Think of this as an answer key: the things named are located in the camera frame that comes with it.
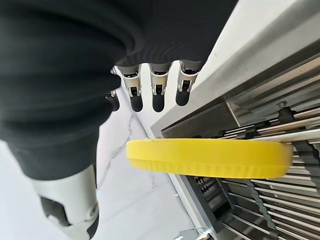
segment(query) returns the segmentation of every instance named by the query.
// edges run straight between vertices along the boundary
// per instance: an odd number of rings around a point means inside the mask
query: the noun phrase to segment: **marble surface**
[[[130,166],[128,140],[146,133],[117,91],[120,110],[100,128],[97,198],[100,222],[94,240],[171,240],[193,226],[167,174]],[[0,141],[0,230],[2,240],[67,240],[42,213],[39,197]]]

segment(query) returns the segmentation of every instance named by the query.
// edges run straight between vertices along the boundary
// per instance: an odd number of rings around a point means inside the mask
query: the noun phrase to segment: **yellow lid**
[[[283,176],[293,148],[278,142],[210,138],[134,140],[126,155],[140,169],[217,178],[269,179]]]

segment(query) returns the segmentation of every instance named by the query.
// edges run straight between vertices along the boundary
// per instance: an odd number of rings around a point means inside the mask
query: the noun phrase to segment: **black rubber fingertip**
[[[118,99],[118,96],[115,95],[114,97],[107,97],[107,100],[109,100],[112,103],[112,111],[116,112],[120,108],[120,102]]]
[[[131,108],[135,112],[140,112],[144,107],[141,96],[130,97]]]
[[[152,94],[152,107],[154,111],[160,113],[165,108],[165,95],[161,95],[161,93]]]
[[[179,106],[185,106],[189,101],[190,92],[187,92],[186,89],[182,91],[176,90],[175,102]]]

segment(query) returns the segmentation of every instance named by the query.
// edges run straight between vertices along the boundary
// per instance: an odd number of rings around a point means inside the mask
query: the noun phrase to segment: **metal rod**
[[[277,181],[267,181],[267,180],[256,180],[252,179],[251,182],[257,183],[257,184],[266,184],[271,186],[277,186],[282,188],[288,188],[288,189],[295,189],[295,190],[302,190],[302,191],[308,191],[308,192],[317,192],[317,188],[313,186],[303,186],[298,184],[289,184],[289,183],[282,183]]]
[[[269,204],[269,203],[264,203],[263,205],[265,207],[267,207],[267,208],[270,208],[270,209],[278,210],[278,211],[281,211],[283,213],[291,214],[291,215],[294,215],[294,216],[297,216],[297,217],[300,217],[300,218],[303,218],[303,219],[308,219],[310,221],[313,221],[313,222],[316,222],[316,223],[320,223],[320,218],[319,217],[314,217],[314,216],[311,216],[311,215],[308,215],[308,214],[304,214],[304,213],[301,213],[301,212],[293,211],[293,210],[290,210],[290,209],[287,209],[287,208],[284,208],[284,207],[280,207],[280,206],[275,206],[275,205]]]
[[[224,223],[224,222],[222,223],[222,225],[223,225],[226,229],[228,229],[228,230],[230,230],[231,232],[233,232],[234,234],[236,234],[236,235],[238,235],[239,237],[243,238],[244,240],[253,240],[253,239],[251,239],[250,237],[242,234],[241,232],[239,232],[238,230],[234,229],[233,227],[229,226],[228,224],[226,224],[226,223]]]
[[[270,231],[269,230],[264,229],[263,227],[260,227],[260,226],[258,226],[256,224],[253,224],[252,222],[250,222],[248,220],[245,220],[242,217],[239,217],[239,216],[234,215],[234,214],[232,214],[232,217],[234,217],[235,219],[237,219],[237,220],[239,220],[239,221],[241,221],[241,222],[243,222],[243,223],[245,223],[245,224],[247,224],[247,225],[249,225],[249,226],[251,226],[251,227],[253,227],[255,229],[258,229],[259,231],[261,231],[261,232],[263,232],[265,234],[270,235]]]
[[[316,114],[320,114],[320,107],[315,108],[315,109],[310,109],[310,110],[306,110],[306,111],[302,111],[302,112],[298,112],[296,113],[294,116],[294,118],[296,119],[301,119],[301,118],[305,118],[305,117],[310,117],[312,115],[316,115]]]
[[[294,142],[294,141],[314,140],[314,139],[318,139],[319,136],[320,136],[320,128],[317,128],[312,130],[297,131],[297,132],[280,134],[280,135],[256,137],[250,140],[288,143],[288,142]]]
[[[264,217],[264,215],[263,214],[261,214],[261,213],[259,213],[259,212],[256,212],[256,211],[253,211],[253,210],[251,210],[251,209],[249,209],[249,208],[246,208],[246,207],[244,207],[244,206],[240,206],[240,205],[234,205],[235,207],[237,207],[237,208],[239,208],[239,209],[242,209],[242,210],[244,210],[244,211],[246,211],[246,212],[248,212],[248,213],[251,213],[251,214],[253,214],[253,215],[256,215],[256,216],[258,216],[258,217],[261,217],[261,218],[263,218]]]
[[[317,115],[317,114],[320,114],[320,107],[315,108],[315,109],[310,109],[310,110],[302,111],[302,112],[298,112],[298,113],[294,114],[293,116],[294,116],[294,118],[296,118],[296,119],[301,119],[301,118],[310,117],[310,116]],[[312,119],[312,118],[304,119],[304,120],[302,120],[302,121],[304,121],[303,123],[305,123],[305,121],[308,122],[308,121],[310,121],[310,119]],[[268,121],[269,121],[270,123],[274,123],[274,122],[277,122],[278,119],[277,119],[277,118],[273,118],[273,119],[270,119],[270,120],[268,120]],[[277,126],[271,126],[271,127],[267,127],[267,128],[262,128],[262,129],[259,129],[258,132],[266,131],[266,130],[269,130],[269,129],[277,129],[277,128],[283,126],[283,125],[285,125],[285,124],[277,125]],[[255,126],[254,124],[251,124],[251,125],[242,126],[242,127],[238,127],[238,128],[234,128],[234,129],[227,130],[227,131],[225,131],[225,136],[231,137],[230,135],[234,135],[234,134],[237,134],[237,133],[245,132],[246,129],[251,128],[251,127],[254,127],[254,126]]]
[[[243,129],[243,130],[238,130],[238,131],[233,131],[233,132],[230,132],[230,133],[226,133],[224,136],[230,136],[230,135],[234,135],[234,134],[240,134],[240,133],[244,133],[246,130]]]
[[[219,137],[219,139],[235,139],[236,136],[237,136],[237,134],[234,134],[234,135],[230,135],[230,136]]]
[[[235,121],[236,124],[238,125],[238,127],[241,127],[241,125],[240,125],[240,123],[239,123],[239,121],[238,121],[238,119],[237,119],[237,117],[236,117],[236,115],[235,115],[235,113],[234,113],[234,111],[233,111],[230,103],[229,103],[228,101],[225,101],[225,104],[226,104],[226,106],[228,107],[228,109],[229,109],[229,111],[230,111],[230,113],[231,113],[234,121]]]
[[[288,235],[290,235],[290,236],[293,236],[293,237],[295,237],[295,238],[297,238],[297,239],[299,239],[299,240],[312,240],[312,239],[310,239],[310,238],[306,238],[306,237],[304,237],[304,236],[301,236],[301,235],[299,235],[299,234],[296,234],[296,233],[294,233],[294,232],[292,232],[292,231],[289,231],[289,230],[284,229],[284,228],[279,227],[279,226],[276,226],[275,229],[278,230],[278,231],[281,231],[281,232],[283,232],[283,233],[285,233],[285,234],[288,234]]]
[[[290,239],[285,238],[285,237],[283,237],[283,236],[278,236],[278,239],[279,239],[279,240],[290,240]]]
[[[310,144],[320,144],[320,140],[317,141],[309,141]]]
[[[233,193],[233,192],[228,192],[228,194],[231,195],[231,196],[235,196],[235,197],[247,200],[247,201],[249,201],[251,203],[256,203],[256,201],[253,198],[250,198],[250,197],[247,197],[247,196],[243,196],[243,195],[236,194],[236,193]]]
[[[280,131],[297,129],[297,128],[305,127],[307,125],[318,124],[318,123],[320,123],[320,116],[315,116],[308,119],[303,119],[303,120],[293,121],[293,122],[289,122],[281,125],[261,128],[261,129],[258,129],[257,132],[260,134],[276,133]]]
[[[225,133],[232,133],[234,131],[239,131],[239,130],[243,130],[243,129],[248,129],[248,128],[251,128],[251,127],[254,127],[255,125],[254,124],[251,124],[251,125],[248,125],[248,126],[242,126],[242,127],[238,127],[238,128],[234,128],[234,129],[231,129],[231,130],[228,130],[228,131],[225,131]]]
[[[307,223],[307,222],[304,222],[304,221],[301,221],[301,220],[298,220],[298,219],[295,219],[295,218],[292,218],[292,217],[289,217],[289,216],[285,216],[285,215],[282,215],[280,213],[273,212],[273,211],[268,211],[268,214],[273,215],[273,216],[278,217],[278,218],[281,218],[281,219],[284,219],[284,220],[291,221],[293,223],[296,223],[296,224],[299,224],[299,225],[302,225],[304,227],[307,227],[307,228],[310,228],[310,229],[313,229],[313,230],[316,230],[316,231],[320,232],[320,227],[319,226],[316,226],[316,225],[313,225],[313,224],[310,224],[310,223]]]
[[[247,184],[240,183],[240,182],[235,182],[235,181],[222,180],[221,182],[223,182],[225,184],[235,185],[235,186],[238,186],[238,187],[243,187],[243,188],[247,187]]]
[[[269,194],[276,194],[276,195],[286,196],[286,197],[290,197],[290,198],[294,198],[294,199],[300,199],[300,200],[305,200],[305,201],[310,201],[310,202],[320,204],[320,198],[316,198],[316,197],[312,197],[312,196],[296,194],[296,193],[291,193],[291,192],[286,192],[286,191],[273,190],[273,189],[268,189],[268,188],[263,188],[263,187],[255,187],[255,189],[260,192],[265,192],[265,193],[269,193]]]
[[[306,169],[306,166],[304,164],[294,163],[290,169]]]
[[[287,223],[279,221],[279,220],[272,219],[272,222],[274,222],[275,224],[278,224],[278,225],[282,225],[282,226],[284,226],[284,227],[286,227],[288,229],[292,229],[292,230],[294,230],[296,232],[299,232],[301,234],[304,234],[304,235],[307,235],[309,237],[312,237],[314,239],[320,240],[320,235],[318,235],[318,234],[314,234],[314,233],[312,233],[310,231],[303,230],[303,229],[301,229],[299,227],[287,224]]]
[[[320,209],[316,208],[316,207],[313,207],[313,206],[307,206],[307,205],[304,205],[304,204],[295,203],[295,202],[287,201],[287,200],[282,200],[282,199],[275,198],[275,197],[270,197],[270,196],[259,195],[259,197],[261,199],[269,200],[269,201],[272,201],[272,202],[275,202],[275,203],[284,204],[284,205],[287,205],[287,206],[290,206],[290,207],[294,207],[294,208],[298,208],[298,209],[301,209],[301,210],[310,211],[312,213],[320,214]]]
[[[295,179],[295,180],[305,180],[310,181],[311,177],[305,174],[286,174],[281,177],[282,179]]]

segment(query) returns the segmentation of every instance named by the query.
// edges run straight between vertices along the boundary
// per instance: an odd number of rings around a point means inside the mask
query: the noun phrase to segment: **silver metal joint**
[[[116,91],[112,90],[112,91],[110,91],[110,94],[111,94],[111,97],[114,98],[116,96]]]
[[[152,89],[153,95],[156,96],[157,92],[160,92],[160,90],[161,90],[161,95],[165,95],[168,75],[169,75],[169,71],[156,72],[150,66],[151,89]]]
[[[129,96],[132,98],[133,96],[141,96],[141,76],[140,76],[140,66],[137,71],[132,73],[123,73],[121,71],[121,75],[124,81],[124,85],[126,90],[129,93]]]
[[[189,93],[193,84],[196,82],[199,70],[192,70],[190,72],[184,71],[183,63],[180,62],[180,71],[178,75],[178,91],[182,92],[183,89],[187,89]]]

